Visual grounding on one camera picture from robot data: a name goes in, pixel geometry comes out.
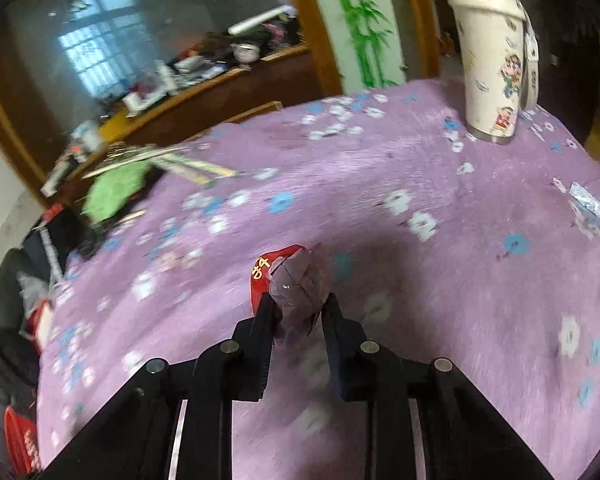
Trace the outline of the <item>red plastic mesh basket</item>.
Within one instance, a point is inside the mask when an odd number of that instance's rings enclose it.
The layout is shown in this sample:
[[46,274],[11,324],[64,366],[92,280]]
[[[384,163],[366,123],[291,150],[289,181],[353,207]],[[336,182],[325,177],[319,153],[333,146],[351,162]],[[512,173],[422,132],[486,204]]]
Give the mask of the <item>red plastic mesh basket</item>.
[[38,474],[42,470],[35,423],[12,406],[4,411],[6,448],[16,474]]

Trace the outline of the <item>red framed white board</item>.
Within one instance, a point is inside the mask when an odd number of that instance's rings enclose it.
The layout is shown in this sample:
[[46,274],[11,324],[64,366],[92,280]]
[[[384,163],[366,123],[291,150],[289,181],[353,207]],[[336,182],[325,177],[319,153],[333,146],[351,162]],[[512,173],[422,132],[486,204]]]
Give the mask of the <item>red framed white board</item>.
[[27,333],[32,337],[38,354],[41,354],[48,342],[53,328],[54,309],[50,300],[42,299],[28,317]]

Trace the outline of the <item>white cartoon tumbler cup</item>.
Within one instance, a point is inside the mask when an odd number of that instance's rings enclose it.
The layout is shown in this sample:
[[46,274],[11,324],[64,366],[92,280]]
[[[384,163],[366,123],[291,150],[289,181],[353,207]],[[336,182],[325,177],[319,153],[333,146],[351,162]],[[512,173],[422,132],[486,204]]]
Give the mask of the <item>white cartoon tumbler cup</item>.
[[460,40],[469,132],[513,140],[518,115],[539,95],[540,49],[520,0],[448,0]]

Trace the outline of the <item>black small pouch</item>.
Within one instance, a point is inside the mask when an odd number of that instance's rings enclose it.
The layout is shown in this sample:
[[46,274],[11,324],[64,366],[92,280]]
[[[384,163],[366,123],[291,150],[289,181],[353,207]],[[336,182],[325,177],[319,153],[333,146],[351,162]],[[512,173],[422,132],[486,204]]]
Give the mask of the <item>black small pouch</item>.
[[79,242],[78,254],[85,261],[91,260],[98,253],[105,240],[105,234],[97,231],[87,231]]

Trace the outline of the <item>bundle of chopsticks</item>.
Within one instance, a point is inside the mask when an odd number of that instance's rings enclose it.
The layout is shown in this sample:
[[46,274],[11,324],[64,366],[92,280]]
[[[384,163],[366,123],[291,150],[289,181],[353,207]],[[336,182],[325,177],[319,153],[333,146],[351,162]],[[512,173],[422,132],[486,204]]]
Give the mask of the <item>bundle of chopsticks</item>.
[[112,170],[124,166],[148,162],[164,172],[176,174],[203,188],[211,188],[218,179],[231,179],[240,176],[240,172],[225,166],[206,162],[205,160],[189,158],[182,154],[181,146],[158,148],[157,145],[129,146],[122,142],[112,144],[104,161],[95,169],[84,172],[81,179],[93,179]]

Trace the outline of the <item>red pink wrapper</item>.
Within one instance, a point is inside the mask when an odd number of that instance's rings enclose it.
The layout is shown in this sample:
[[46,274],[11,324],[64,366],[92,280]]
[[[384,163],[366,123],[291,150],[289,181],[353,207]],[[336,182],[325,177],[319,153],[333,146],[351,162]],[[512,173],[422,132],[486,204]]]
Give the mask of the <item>red pink wrapper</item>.
[[249,279],[250,302],[257,313],[263,294],[276,304],[280,341],[309,335],[330,292],[334,264],[325,247],[292,244],[266,252],[254,263]]

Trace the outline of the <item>purple floral tablecloth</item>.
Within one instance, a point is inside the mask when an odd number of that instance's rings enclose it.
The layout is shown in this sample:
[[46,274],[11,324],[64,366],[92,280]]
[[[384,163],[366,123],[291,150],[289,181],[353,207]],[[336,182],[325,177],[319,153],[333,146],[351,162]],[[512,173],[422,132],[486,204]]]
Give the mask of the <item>purple floral tablecloth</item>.
[[600,164],[547,110],[476,139],[464,86],[421,80],[216,127],[186,154],[240,176],[166,174],[58,285],[38,387],[49,465],[147,360],[171,363],[250,313],[257,258],[321,243],[344,315],[399,356],[446,356],[550,474],[600,450]]

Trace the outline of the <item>small foil wrapper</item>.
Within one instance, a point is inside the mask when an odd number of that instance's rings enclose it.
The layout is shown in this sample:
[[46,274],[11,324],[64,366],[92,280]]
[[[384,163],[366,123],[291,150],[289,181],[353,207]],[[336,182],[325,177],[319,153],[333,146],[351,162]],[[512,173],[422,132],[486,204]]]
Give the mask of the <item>small foil wrapper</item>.
[[573,181],[569,188],[569,195],[590,214],[595,217],[600,216],[600,200],[588,192],[582,184]]

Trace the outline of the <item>wooden brick pattern counter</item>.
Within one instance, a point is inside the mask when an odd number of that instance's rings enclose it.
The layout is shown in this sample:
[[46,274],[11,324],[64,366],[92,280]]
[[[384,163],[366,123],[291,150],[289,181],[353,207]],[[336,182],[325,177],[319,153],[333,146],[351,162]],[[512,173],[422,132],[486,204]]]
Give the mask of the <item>wooden brick pattern counter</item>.
[[129,117],[124,110],[99,128],[107,146],[167,146],[204,133],[222,122],[264,114],[278,104],[290,107],[342,92],[340,73],[331,55],[306,44],[283,48],[249,68],[232,68]]

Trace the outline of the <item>green cloth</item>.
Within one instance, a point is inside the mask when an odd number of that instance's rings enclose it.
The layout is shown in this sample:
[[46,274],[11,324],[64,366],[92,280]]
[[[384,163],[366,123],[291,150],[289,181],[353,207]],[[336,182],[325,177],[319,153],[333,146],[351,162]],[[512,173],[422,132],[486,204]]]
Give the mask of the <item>green cloth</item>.
[[145,187],[151,163],[132,162],[96,177],[86,194],[83,213],[92,223],[112,218],[130,197]]

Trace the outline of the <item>black leather sofa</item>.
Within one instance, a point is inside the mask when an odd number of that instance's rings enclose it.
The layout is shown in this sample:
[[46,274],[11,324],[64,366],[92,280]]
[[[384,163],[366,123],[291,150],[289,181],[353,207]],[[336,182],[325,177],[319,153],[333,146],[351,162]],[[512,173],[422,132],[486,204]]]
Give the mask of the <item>black leather sofa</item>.
[[4,430],[4,414],[10,406],[17,414],[36,419],[38,397],[38,350],[21,330],[24,307],[18,274],[31,275],[33,266],[28,256],[12,248],[0,265],[0,461],[12,468]]

